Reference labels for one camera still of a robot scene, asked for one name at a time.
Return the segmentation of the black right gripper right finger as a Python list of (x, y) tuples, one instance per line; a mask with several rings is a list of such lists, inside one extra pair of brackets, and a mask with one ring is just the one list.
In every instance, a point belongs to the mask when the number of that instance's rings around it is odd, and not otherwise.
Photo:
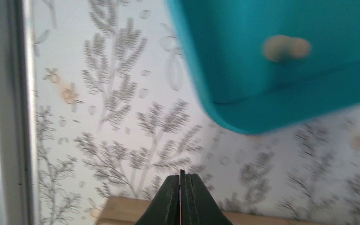
[(198, 174), (180, 171), (180, 223), (182, 225), (232, 225)]

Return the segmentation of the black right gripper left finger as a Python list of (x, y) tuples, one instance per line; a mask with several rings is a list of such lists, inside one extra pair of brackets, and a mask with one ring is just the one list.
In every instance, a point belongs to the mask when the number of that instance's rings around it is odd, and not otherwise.
[(180, 177), (168, 176), (135, 225), (180, 224)]

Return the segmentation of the teal plastic tray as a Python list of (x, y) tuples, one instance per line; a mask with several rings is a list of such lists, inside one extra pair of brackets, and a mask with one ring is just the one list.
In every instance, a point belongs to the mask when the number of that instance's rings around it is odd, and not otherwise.
[[(260, 134), (360, 103), (360, 0), (169, 0), (202, 108), (218, 125)], [(274, 35), (310, 54), (272, 62)]]

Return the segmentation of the light pawn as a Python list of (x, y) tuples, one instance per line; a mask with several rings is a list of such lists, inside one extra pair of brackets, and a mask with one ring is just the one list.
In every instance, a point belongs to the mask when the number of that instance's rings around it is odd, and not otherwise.
[(265, 40), (262, 45), (263, 56), (272, 62), (299, 60), (311, 52), (311, 44), (299, 37), (274, 35)]

